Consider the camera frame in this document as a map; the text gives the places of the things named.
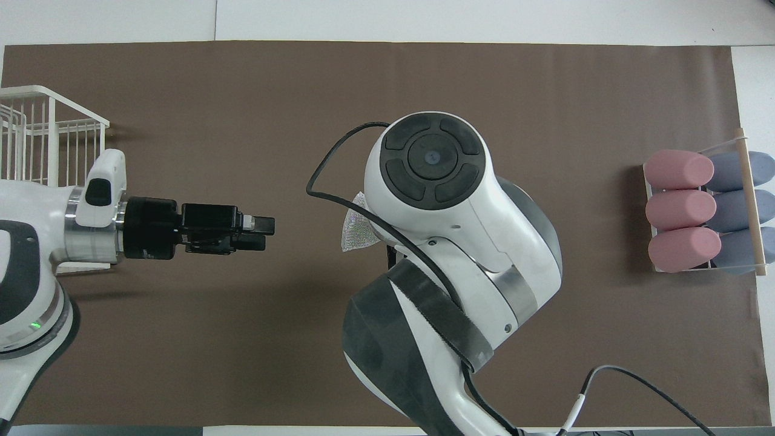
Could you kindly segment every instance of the gray strap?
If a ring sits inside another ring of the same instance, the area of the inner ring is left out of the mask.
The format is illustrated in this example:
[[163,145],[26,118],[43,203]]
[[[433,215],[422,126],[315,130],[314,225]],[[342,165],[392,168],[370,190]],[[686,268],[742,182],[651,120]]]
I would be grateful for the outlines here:
[[387,276],[472,372],[490,360],[494,351],[481,330],[420,268],[403,260]]

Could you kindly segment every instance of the black cable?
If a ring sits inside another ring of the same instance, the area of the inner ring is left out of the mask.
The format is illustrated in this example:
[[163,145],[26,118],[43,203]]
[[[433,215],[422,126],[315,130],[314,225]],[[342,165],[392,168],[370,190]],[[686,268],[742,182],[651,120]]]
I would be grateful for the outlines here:
[[[413,242],[411,242],[404,234],[396,230],[395,227],[387,223],[385,220],[382,220],[379,216],[374,215],[369,210],[364,209],[361,206],[358,206],[357,204],[345,200],[342,197],[337,197],[331,194],[327,194],[325,192],[318,192],[313,191],[312,187],[315,185],[315,182],[318,180],[318,177],[320,176],[320,173],[323,171],[323,168],[326,167],[329,160],[331,159],[331,156],[336,153],[336,151],[344,144],[349,138],[351,138],[356,133],[360,132],[361,130],[368,129],[370,127],[388,127],[390,124],[383,123],[380,121],[375,121],[372,123],[365,123],[361,124],[360,126],[352,129],[351,131],[345,133],[343,137],[341,137],[338,141],[336,141],[336,144],[334,144],[333,147],[331,147],[331,150],[329,150],[328,154],[325,155],[323,160],[320,162],[318,167],[315,169],[315,172],[312,173],[312,177],[309,178],[309,182],[307,183],[307,194],[309,196],[313,196],[319,199],[329,200],[330,202],[334,202],[336,204],[339,204],[341,206],[345,206],[348,209],[354,210],[361,215],[365,216],[369,220],[371,220],[373,223],[377,224],[379,227],[381,227],[383,230],[388,232],[392,237],[397,239],[399,242],[401,242],[407,249],[409,249],[417,258],[420,259],[423,263],[425,263],[428,268],[433,272],[433,274],[436,275],[437,278],[439,278],[439,281],[443,284],[446,291],[449,293],[449,297],[451,300],[462,310],[462,304],[460,302],[460,297],[457,294],[457,290],[455,289],[454,285],[450,281],[450,279],[442,272],[441,268],[427,255],[424,251],[420,250],[417,245],[415,245]],[[469,368],[466,362],[461,359],[462,367],[463,367],[463,375],[466,380],[466,386],[468,386],[469,391],[471,392],[471,395],[474,395],[474,400],[477,402],[479,407],[481,407],[488,415],[490,415],[494,420],[496,420],[498,423],[503,425],[505,429],[509,432],[509,434],[513,436],[524,436],[524,431],[518,428],[514,428],[511,426],[511,424],[502,416],[500,415],[495,409],[490,406],[487,401],[482,398],[482,396],[479,394],[479,392],[476,389],[476,386],[474,386],[474,381],[471,379],[470,374],[468,373]]]
[[[597,367],[597,368],[595,368],[595,369],[592,369],[591,371],[589,371],[589,374],[587,374],[587,378],[584,380],[584,384],[582,385],[582,387],[581,387],[581,391],[579,392],[579,394],[580,394],[580,395],[583,395],[583,396],[586,396],[586,395],[587,395],[587,391],[589,390],[589,386],[590,386],[590,384],[592,383],[592,380],[594,379],[594,377],[595,377],[595,376],[596,376],[596,375],[597,375],[599,372],[601,372],[601,371],[604,371],[604,370],[607,370],[607,369],[608,369],[608,370],[611,370],[611,371],[616,371],[616,372],[620,372],[620,373],[622,373],[622,374],[628,375],[628,376],[630,376],[630,377],[634,378],[635,380],[637,380],[637,381],[641,382],[643,385],[645,385],[645,386],[649,387],[649,389],[651,389],[652,391],[654,391],[655,393],[657,393],[659,396],[661,396],[662,398],[664,398],[664,399],[665,399],[665,400],[666,400],[668,403],[672,404],[672,405],[673,405],[673,407],[675,407],[676,409],[678,409],[678,411],[680,411],[680,412],[681,412],[681,413],[682,413],[682,414],[683,414],[685,417],[689,418],[689,419],[691,420],[691,422],[693,422],[693,423],[694,423],[694,425],[696,425],[696,426],[697,426],[697,427],[699,427],[699,428],[700,428],[702,431],[704,431],[704,432],[705,432],[705,434],[707,434],[708,436],[715,436],[715,434],[713,433],[713,431],[712,431],[710,428],[708,428],[708,426],[706,426],[705,424],[703,424],[703,423],[702,423],[700,420],[698,420],[698,419],[697,419],[697,418],[696,418],[696,417],[695,417],[693,414],[691,414],[691,412],[689,412],[689,410],[687,410],[685,407],[681,406],[681,405],[680,405],[680,404],[679,404],[679,403],[678,403],[676,400],[673,400],[673,398],[672,398],[672,397],[670,397],[669,395],[667,395],[667,394],[666,394],[665,392],[663,392],[663,391],[662,391],[660,388],[658,388],[658,387],[654,386],[654,384],[653,384],[653,383],[651,383],[650,381],[648,381],[648,380],[644,379],[644,378],[643,378],[643,377],[641,377],[640,375],[637,375],[637,374],[635,374],[634,372],[632,372],[632,371],[630,371],[630,370],[628,370],[628,369],[624,369],[624,368],[622,368],[621,366],[615,366],[615,365],[601,365],[601,366],[598,366],[598,367]],[[566,433],[566,432],[567,432],[567,431],[566,431],[566,429],[561,429],[561,430],[560,430],[560,432],[558,432],[558,433],[557,433],[557,436],[562,436],[562,434],[564,434],[563,432],[565,432],[565,433]]]

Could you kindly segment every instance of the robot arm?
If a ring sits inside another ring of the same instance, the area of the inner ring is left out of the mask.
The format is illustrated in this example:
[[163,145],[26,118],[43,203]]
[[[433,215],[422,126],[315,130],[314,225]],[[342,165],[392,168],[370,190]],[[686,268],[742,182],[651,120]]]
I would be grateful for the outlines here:
[[405,258],[357,293],[344,323],[356,376],[429,435],[511,432],[463,387],[560,287],[556,233],[518,187],[497,178],[463,119],[420,112],[392,123],[369,156],[366,208],[419,247],[374,226]]
[[78,307],[54,271],[65,261],[118,263],[186,252],[263,250],[274,218],[236,206],[128,197],[124,154],[106,150],[85,187],[0,180],[0,435],[35,379],[73,341]]

